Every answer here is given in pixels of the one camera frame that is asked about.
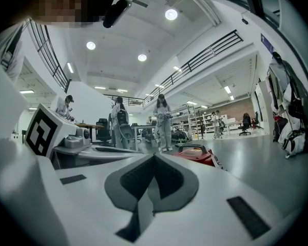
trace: handle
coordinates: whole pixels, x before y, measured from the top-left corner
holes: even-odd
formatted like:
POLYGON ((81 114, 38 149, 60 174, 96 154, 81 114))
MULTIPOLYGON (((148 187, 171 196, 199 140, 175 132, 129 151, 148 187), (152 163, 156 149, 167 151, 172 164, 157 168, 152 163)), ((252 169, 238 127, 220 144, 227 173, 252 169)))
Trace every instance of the handle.
POLYGON ((183 148, 200 148, 202 150, 203 154, 207 153, 207 150, 206 150, 205 146, 204 145, 200 145, 200 144, 184 144, 184 145, 179 147, 178 151, 182 152, 183 148))

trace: red object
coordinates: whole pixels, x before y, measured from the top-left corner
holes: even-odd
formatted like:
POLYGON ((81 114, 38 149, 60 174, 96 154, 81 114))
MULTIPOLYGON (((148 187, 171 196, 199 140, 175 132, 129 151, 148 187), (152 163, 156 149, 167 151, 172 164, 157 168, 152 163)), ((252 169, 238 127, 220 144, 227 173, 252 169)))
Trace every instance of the red object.
POLYGON ((212 150, 208 149, 205 151, 206 153, 200 147, 191 147, 185 150, 179 149, 179 152, 173 154, 173 156, 182 157, 188 160, 196 161, 201 164, 215 167, 215 164, 213 162, 214 155, 212 153, 212 150))

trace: wooden table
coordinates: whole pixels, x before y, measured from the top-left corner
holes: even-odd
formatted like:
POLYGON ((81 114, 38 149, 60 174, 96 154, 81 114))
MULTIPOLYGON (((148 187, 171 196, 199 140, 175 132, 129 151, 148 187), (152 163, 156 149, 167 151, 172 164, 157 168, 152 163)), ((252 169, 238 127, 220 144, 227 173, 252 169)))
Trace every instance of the wooden table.
POLYGON ((79 128, 86 128, 89 130, 90 134, 90 141, 92 143, 92 129, 103 129, 104 126, 99 126, 99 125, 89 125, 89 124, 75 124, 79 128))

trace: brick wall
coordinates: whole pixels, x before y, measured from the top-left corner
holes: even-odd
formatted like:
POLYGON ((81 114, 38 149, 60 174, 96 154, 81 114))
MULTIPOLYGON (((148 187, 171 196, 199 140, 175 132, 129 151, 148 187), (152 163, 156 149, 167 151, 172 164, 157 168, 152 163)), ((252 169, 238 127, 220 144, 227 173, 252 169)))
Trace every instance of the brick wall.
POLYGON ((255 117, 255 112, 253 109, 251 98, 247 98, 235 103, 228 104, 226 106, 209 109, 206 113, 211 113, 212 111, 219 110, 221 115, 227 115, 227 118, 235 118, 236 121, 243 119, 243 114, 248 113, 250 118, 255 117))

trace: person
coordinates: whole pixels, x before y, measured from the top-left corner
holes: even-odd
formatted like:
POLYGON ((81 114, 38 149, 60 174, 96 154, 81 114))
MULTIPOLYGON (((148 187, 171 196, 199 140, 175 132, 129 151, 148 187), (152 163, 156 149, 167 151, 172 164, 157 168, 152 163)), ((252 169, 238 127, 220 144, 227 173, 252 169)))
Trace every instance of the person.
POLYGON ((212 112, 212 124, 213 127, 215 128, 215 134, 213 139, 221 138, 219 129, 219 118, 214 111, 212 112))
POLYGON ((100 21, 113 3, 113 0, 5 1, 9 10, 0 13, 0 64, 14 83, 24 62, 20 41, 23 21, 31 18, 39 24, 74 23, 75 26, 85 26, 100 21))
POLYGON ((221 114, 220 114, 220 111, 219 110, 217 110, 216 111, 216 115, 217 115, 217 117, 218 117, 218 121, 219 121, 219 132, 220 132, 220 135, 223 135, 223 133, 222 133, 222 128, 221 128, 221 125, 222 125, 222 118, 221 118, 221 114))
POLYGON ((158 121, 162 151, 172 151, 170 113, 170 106, 166 102, 164 95, 160 94, 157 104, 154 108, 153 115, 157 118, 158 121))
POLYGON ((74 103, 73 97, 71 95, 68 95, 65 100, 63 100, 61 97, 58 99, 57 102, 57 108, 55 109, 55 112, 62 116, 67 117, 69 110, 69 104, 74 103))
POLYGON ((127 123, 129 123, 129 116, 128 116, 127 110, 125 109, 123 105, 123 98, 119 96, 117 97, 115 106, 113 107, 113 110, 111 112, 111 118, 113 121, 113 128, 114 128, 114 135, 115 135, 115 145, 119 149, 121 148, 128 149, 127 140, 121 136, 120 125, 118 121, 118 113, 121 110, 126 113, 127 123))
POLYGON ((151 116, 148 117, 148 121, 146 122, 146 124, 150 125, 150 126, 152 125, 152 117, 151 116))

